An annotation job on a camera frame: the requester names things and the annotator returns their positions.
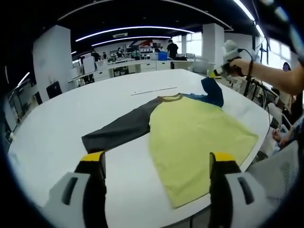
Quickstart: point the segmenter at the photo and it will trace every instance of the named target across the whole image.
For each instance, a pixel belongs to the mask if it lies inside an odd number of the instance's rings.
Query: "blue cloth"
[[[184,94],[185,97],[223,107],[224,99],[222,89],[214,78],[206,77],[201,80],[203,89],[208,95]]]

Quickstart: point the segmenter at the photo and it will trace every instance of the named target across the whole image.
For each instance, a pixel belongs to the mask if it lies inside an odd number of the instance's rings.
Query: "floor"
[[[210,209],[205,208],[199,213],[192,216],[192,218],[187,218],[183,221],[180,221],[174,225],[167,226],[165,228],[207,228],[210,218]]]

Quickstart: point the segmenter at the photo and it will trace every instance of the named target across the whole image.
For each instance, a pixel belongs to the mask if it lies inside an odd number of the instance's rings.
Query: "human arm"
[[[235,59],[230,63],[232,67],[240,67],[244,75],[248,74],[249,65],[250,62],[243,59]],[[251,75],[291,95],[304,90],[304,67],[299,62],[294,70],[287,72],[253,63]]]
[[[281,146],[283,146],[287,141],[290,140],[291,135],[294,131],[294,127],[291,126],[291,128],[289,129],[288,133],[285,135],[285,137],[282,137],[280,131],[278,129],[275,129],[272,132],[272,137],[273,139],[275,139],[277,142],[280,142]]]

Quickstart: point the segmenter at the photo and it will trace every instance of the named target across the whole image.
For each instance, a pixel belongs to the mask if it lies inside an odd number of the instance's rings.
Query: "ceiling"
[[[9,16],[2,19],[6,22],[3,28],[5,45],[2,48],[5,53],[4,63],[8,66],[9,87],[15,87],[28,71],[32,72],[29,77],[34,79],[32,45],[41,34],[55,24],[71,29],[71,48],[72,51],[77,50],[78,53],[89,50],[92,44],[111,40],[114,34],[125,31],[101,34],[79,42],[75,42],[76,39],[99,31],[128,26],[165,26],[196,32],[202,31],[202,24],[218,23],[227,30],[230,26],[236,33],[258,35],[253,22],[232,0],[176,1],[196,9],[173,3],[172,0],[104,0],[101,3],[92,0],[33,1],[32,3],[22,1],[18,7],[16,7],[15,1],[10,1],[6,9],[7,12],[10,12]],[[257,18],[252,1],[241,1]],[[291,45],[288,32],[286,32],[288,26],[280,22],[271,9],[257,0],[255,2],[264,33]],[[299,7],[300,1],[289,0],[289,4],[286,0],[279,2],[290,15],[296,15],[293,14],[296,10],[294,6]],[[92,5],[58,20],[87,4]],[[213,15],[226,25],[198,9]],[[299,28],[304,28],[303,20],[293,18],[293,23]],[[183,34],[183,32],[167,29],[148,28],[132,29],[127,32],[128,36],[175,36]]]

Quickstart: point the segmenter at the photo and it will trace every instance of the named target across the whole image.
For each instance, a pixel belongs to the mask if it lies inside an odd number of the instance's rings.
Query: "ceiling light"
[[[270,6],[272,3],[274,3],[274,0],[260,0],[260,1],[267,6]]]
[[[282,7],[278,7],[275,10],[275,14],[284,22],[288,22],[288,15],[286,14],[286,12],[283,10]]]
[[[125,39],[139,39],[139,38],[164,38],[164,39],[170,39],[171,37],[161,37],[161,36],[125,37],[125,38],[120,38],[120,39],[112,39],[112,40],[105,41],[105,42],[101,42],[101,43],[98,43],[98,44],[93,44],[92,47],[93,47],[93,46],[100,45],[100,44],[105,44],[105,43],[110,43],[110,42],[114,42],[114,41],[119,41],[119,40],[125,40]]]
[[[21,83],[25,80],[25,78],[29,75],[29,72],[27,72],[27,74],[23,77],[23,79],[21,79],[21,81],[18,83],[17,86],[21,85]]]
[[[260,34],[261,37],[265,37],[265,35],[264,35],[264,33],[263,33],[263,31],[262,31],[262,29],[261,29],[261,27],[259,25],[256,25],[256,29],[259,32],[259,34]]]
[[[247,17],[250,20],[255,21],[255,18],[252,16],[252,14],[249,12],[249,10],[244,6],[244,4],[240,0],[233,0],[242,10],[244,13],[246,13]]]
[[[6,76],[6,80],[7,80],[8,84],[9,84],[8,69],[6,66],[5,66],[5,76]]]
[[[80,56],[80,57],[84,57],[84,56],[88,56],[88,55],[90,55],[91,53],[86,53],[86,54],[84,54],[84,55],[82,55],[82,56]]]
[[[162,26],[134,26],[134,27],[124,27],[124,28],[114,28],[114,29],[110,29],[110,30],[106,30],[106,31],[102,31],[102,32],[97,32],[97,33],[94,33],[94,34],[91,34],[91,35],[88,35],[88,36],[85,36],[85,37],[82,37],[82,38],[79,38],[76,40],[76,42],[78,41],[81,41],[83,39],[86,39],[86,38],[89,38],[89,37],[92,37],[92,36],[96,36],[96,35],[99,35],[99,34],[103,34],[103,33],[107,33],[107,32],[114,32],[114,31],[119,31],[119,30],[125,30],[125,29],[170,29],[170,30],[175,30],[175,31],[181,31],[181,32],[188,32],[188,33],[194,33],[192,31],[189,31],[189,30],[184,30],[184,29],[180,29],[180,28],[171,28],[171,27],[162,27]]]

